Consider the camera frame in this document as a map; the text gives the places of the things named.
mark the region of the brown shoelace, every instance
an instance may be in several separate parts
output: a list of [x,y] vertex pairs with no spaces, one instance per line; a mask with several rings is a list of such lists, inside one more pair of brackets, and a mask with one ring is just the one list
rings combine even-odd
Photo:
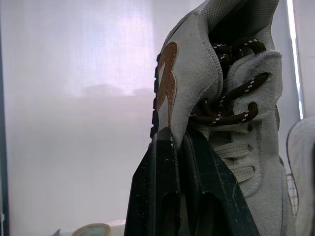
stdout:
[[[218,55],[223,79],[226,78],[232,64],[241,59],[243,48],[250,48],[256,55],[266,51],[264,44],[254,38],[244,38],[238,40],[232,46],[227,44],[212,44],[216,54]],[[258,115],[257,104],[252,102],[248,105],[248,109],[235,115],[232,107],[233,100],[259,88],[268,79],[268,73],[263,73],[251,79],[247,83],[237,87],[229,93],[221,96],[218,101],[208,104],[207,100],[202,100],[199,104],[200,114],[191,114],[189,120],[199,123],[206,123],[211,126],[241,124],[254,119]]]

